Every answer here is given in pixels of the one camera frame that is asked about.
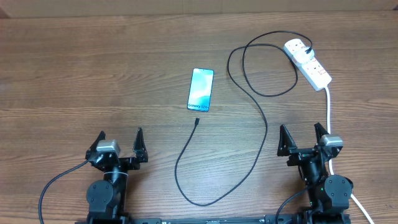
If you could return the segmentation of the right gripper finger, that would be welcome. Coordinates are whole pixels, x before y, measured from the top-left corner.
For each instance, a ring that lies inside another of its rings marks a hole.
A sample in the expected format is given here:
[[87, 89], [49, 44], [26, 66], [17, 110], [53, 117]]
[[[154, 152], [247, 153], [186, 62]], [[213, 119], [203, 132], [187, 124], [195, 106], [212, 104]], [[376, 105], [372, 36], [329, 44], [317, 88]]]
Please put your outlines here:
[[317, 144], [326, 145], [326, 138], [329, 136], [329, 132], [320, 123], [315, 123], [314, 128]]
[[294, 142], [286, 126], [282, 124], [280, 126], [280, 138], [277, 149], [277, 155], [280, 157], [289, 156], [293, 153], [296, 153], [296, 150], [297, 150], [296, 143]]

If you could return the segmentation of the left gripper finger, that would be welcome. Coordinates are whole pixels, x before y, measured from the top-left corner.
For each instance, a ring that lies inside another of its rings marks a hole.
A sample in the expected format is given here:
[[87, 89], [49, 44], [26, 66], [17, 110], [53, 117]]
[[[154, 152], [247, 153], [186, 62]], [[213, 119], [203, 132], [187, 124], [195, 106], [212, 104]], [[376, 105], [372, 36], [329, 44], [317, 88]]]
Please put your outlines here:
[[144, 133], [142, 128], [138, 128], [137, 130], [136, 140], [132, 150], [135, 152], [138, 162], [148, 162], [149, 156], [144, 143]]
[[96, 152], [96, 147], [97, 147], [98, 143], [102, 140], [105, 140], [105, 137], [106, 137], [105, 132], [101, 131], [99, 133], [98, 137], [96, 138], [96, 140], [94, 141], [94, 143], [86, 151], [85, 159], [89, 159], [91, 157], [92, 153]]

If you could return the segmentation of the Samsung Galaxy smartphone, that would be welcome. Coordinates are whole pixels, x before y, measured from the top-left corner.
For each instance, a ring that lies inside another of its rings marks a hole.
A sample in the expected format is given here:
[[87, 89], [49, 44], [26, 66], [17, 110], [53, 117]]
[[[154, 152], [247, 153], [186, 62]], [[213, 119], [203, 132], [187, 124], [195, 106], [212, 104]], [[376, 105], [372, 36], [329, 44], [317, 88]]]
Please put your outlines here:
[[187, 109], [208, 112], [210, 110], [214, 71], [194, 68], [188, 94]]

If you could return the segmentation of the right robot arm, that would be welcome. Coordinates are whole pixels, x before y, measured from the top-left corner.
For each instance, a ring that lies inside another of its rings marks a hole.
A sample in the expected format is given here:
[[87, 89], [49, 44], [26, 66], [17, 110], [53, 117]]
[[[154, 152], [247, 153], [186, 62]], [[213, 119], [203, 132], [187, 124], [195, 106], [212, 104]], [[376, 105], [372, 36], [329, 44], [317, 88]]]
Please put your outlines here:
[[[343, 148], [339, 135], [330, 134], [320, 123], [314, 124], [317, 142], [311, 148], [299, 149], [285, 125], [280, 126], [277, 155], [288, 157], [287, 165], [297, 167], [305, 188], [289, 197], [278, 208], [276, 223], [350, 223], [344, 211], [349, 208], [353, 182], [342, 175], [329, 174], [326, 163]], [[295, 215], [280, 217], [291, 200], [308, 193], [310, 206]]]

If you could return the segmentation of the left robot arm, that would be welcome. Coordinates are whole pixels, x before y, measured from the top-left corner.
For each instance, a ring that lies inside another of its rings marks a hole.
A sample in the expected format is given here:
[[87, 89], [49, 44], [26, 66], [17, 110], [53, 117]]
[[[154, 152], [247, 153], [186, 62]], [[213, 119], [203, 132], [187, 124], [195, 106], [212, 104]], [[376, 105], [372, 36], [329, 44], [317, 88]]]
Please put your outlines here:
[[93, 182], [86, 191], [89, 204], [87, 223], [133, 223], [125, 211], [128, 172], [139, 170], [148, 161], [142, 128], [137, 130], [131, 157], [120, 157], [121, 148], [117, 140], [107, 140], [101, 131], [86, 152], [85, 158], [103, 172], [103, 178]]

